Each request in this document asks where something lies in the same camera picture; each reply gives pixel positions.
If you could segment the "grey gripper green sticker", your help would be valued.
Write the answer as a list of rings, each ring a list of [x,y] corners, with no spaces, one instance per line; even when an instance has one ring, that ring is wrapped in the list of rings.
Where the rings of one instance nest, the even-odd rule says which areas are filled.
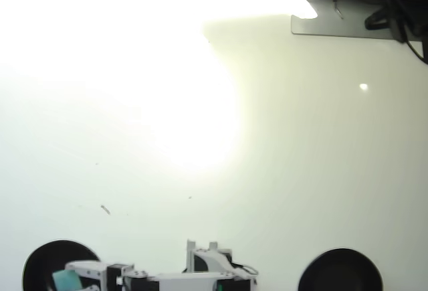
[[[134,271],[133,264],[107,264],[99,261],[74,261],[65,266],[66,270],[73,270],[79,276],[99,276],[101,288],[132,288],[133,278],[127,273]],[[93,284],[79,291],[100,291],[98,285]]]

